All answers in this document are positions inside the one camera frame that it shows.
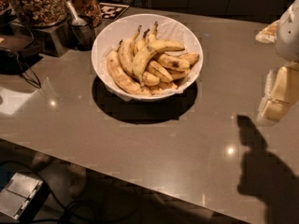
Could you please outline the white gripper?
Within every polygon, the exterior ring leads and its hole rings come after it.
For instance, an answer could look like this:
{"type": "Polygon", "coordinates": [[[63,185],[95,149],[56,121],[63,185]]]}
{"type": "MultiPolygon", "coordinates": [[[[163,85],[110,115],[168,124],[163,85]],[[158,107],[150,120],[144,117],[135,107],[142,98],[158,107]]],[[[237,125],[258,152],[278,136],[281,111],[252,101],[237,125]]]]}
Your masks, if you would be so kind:
{"type": "MultiPolygon", "coordinates": [[[[255,39],[274,43],[278,54],[287,61],[299,61],[299,0],[289,6],[279,21],[263,28],[255,39]]],[[[286,63],[271,69],[266,76],[264,96],[258,108],[257,122],[272,126],[282,120],[299,101],[299,63],[286,63]]]]}

